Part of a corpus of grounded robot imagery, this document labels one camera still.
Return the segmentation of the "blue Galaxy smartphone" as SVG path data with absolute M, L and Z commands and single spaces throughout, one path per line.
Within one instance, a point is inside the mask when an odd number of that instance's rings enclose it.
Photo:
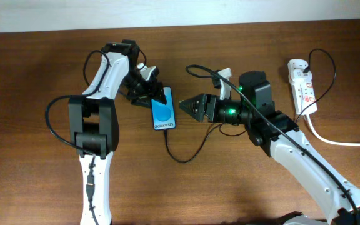
M 174 112 L 173 94 L 171 87 L 163 88 L 166 104 L 156 100 L 151 100 L 152 121 L 155 131 L 174 129 L 176 127 L 176 119 Z

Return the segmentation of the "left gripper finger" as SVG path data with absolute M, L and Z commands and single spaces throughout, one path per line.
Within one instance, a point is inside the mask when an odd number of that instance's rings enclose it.
M 151 108 L 151 100 L 149 98 L 133 99 L 131 100 L 131 104 L 135 106 L 141 106 L 144 108 Z
M 161 82 L 158 82 L 156 84 L 156 92 L 154 94 L 154 100 L 164 105 L 167 104 L 166 95 L 164 93 L 164 86 Z

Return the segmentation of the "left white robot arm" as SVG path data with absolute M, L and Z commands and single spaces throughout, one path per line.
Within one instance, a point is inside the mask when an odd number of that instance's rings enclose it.
M 115 97 L 121 86 L 133 105 L 151 107 L 166 103 L 157 67 L 138 63 L 140 47 L 134 40 L 107 43 L 101 65 L 89 87 L 68 102 L 70 142 L 77 148 L 82 169 L 83 209 L 81 224 L 111 224 L 109 171 L 119 143 Z

